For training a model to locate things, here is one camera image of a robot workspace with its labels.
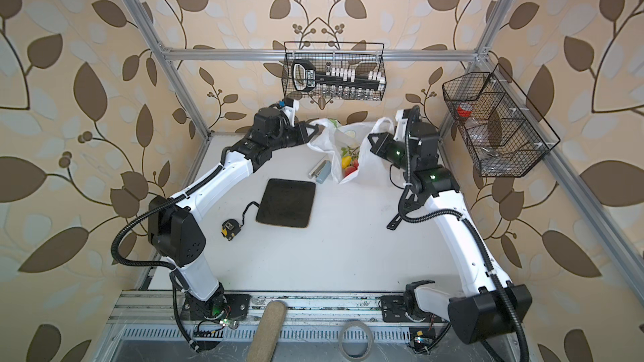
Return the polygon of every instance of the black mat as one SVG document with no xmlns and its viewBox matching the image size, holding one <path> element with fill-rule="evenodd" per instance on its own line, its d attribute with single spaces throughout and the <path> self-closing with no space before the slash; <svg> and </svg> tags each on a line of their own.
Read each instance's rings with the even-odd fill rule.
<svg viewBox="0 0 644 362">
<path fill-rule="evenodd" d="M 306 228 L 311 217 L 316 184 L 270 179 L 255 221 L 262 224 Z"/>
</svg>

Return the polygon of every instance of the yellow fruit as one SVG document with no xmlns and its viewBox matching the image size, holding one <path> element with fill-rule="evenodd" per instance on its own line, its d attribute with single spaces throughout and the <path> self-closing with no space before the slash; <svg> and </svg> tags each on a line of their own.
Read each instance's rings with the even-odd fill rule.
<svg viewBox="0 0 644 362">
<path fill-rule="evenodd" d="M 342 169 L 345 169 L 347 166 L 351 165 L 351 156 L 342 158 Z"/>
</svg>

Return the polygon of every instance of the hanging wire basket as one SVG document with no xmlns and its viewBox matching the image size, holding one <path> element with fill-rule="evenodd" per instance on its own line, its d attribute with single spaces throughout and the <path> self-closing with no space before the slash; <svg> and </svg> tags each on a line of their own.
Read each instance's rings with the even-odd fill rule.
<svg viewBox="0 0 644 362">
<path fill-rule="evenodd" d="M 387 85 L 383 52 L 384 44 L 372 42 L 285 42 L 284 96 L 382 101 Z"/>
<path fill-rule="evenodd" d="M 512 79 L 499 67 L 447 81 L 443 97 L 479 176 L 522 177 L 561 139 L 518 85 L 526 102 L 517 104 L 511 98 L 503 82 L 510 84 Z"/>
</svg>

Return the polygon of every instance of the white table surface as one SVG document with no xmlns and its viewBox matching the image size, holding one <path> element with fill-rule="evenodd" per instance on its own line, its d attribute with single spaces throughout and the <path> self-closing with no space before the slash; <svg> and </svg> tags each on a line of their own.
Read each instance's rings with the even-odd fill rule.
<svg viewBox="0 0 644 362">
<path fill-rule="evenodd" d="M 223 147 L 239 138 L 215 135 L 198 176 L 219 162 Z M 316 185 L 307 228 L 259 224 L 255 221 L 257 207 L 252 206 L 238 236 L 230 242 L 221 236 L 224 221 L 236 219 L 241 223 L 246 205 L 262 200 L 269 179 L 306 181 L 309 171 L 323 157 L 307 146 L 280 149 L 205 215 L 200 223 L 207 241 L 204 252 L 225 289 L 404 291 L 406 284 L 423 279 L 440 280 L 447 287 L 460 286 L 454 261 L 434 222 L 401 222 L 395 231 L 386 229 L 397 213 L 401 194 L 393 186 L 374 189 L 353 182 L 339 185 L 329 176 Z M 168 270 L 158 268 L 149 289 L 170 288 Z"/>
</svg>

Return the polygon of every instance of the metal grille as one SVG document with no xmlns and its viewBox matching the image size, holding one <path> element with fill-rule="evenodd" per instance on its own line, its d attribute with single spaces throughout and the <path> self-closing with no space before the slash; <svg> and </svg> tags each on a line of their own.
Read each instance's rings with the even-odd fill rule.
<svg viewBox="0 0 644 362">
<path fill-rule="evenodd" d="M 194 325 L 189 333 L 197 327 Z M 218 325 L 203 323 L 200 330 L 210 330 L 218 328 Z M 374 342 L 377 343 L 408 343 L 410 340 L 409 328 L 391 327 L 391 326 L 371 326 L 374 334 Z M 342 326 L 285 326 L 279 331 L 280 342 L 317 342 L 329 343 L 337 342 L 338 335 Z M 199 336 L 201 340 L 225 340 L 228 342 L 251 342 L 255 332 L 256 325 L 241 325 L 236 330 L 225 328 L 216 331 L 213 334 Z M 132 324 L 123 332 L 124 340 L 146 340 L 146 341 L 184 341 L 176 326 L 151 326 Z M 367 341 L 367 335 L 359 328 L 350 328 L 344 333 L 343 342 L 360 343 Z"/>
<path fill-rule="evenodd" d="M 537 133 L 524 112 L 537 122 L 547 122 L 528 97 L 527 105 L 518 106 L 500 82 L 509 76 L 499 77 L 496 71 L 447 81 L 443 96 L 479 176 L 522 177 L 559 143 L 559 137 L 552 130 L 557 137 L 552 142 Z"/>
<path fill-rule="evenodd" d="M 282 88 L 294 100 L 310 98 L 381 101 L 386 88 L 384 44 L 367 42 L 285 42 Z M 313 70 L 313 83 L 298 73 L 298 65 Z"/>
</svg>

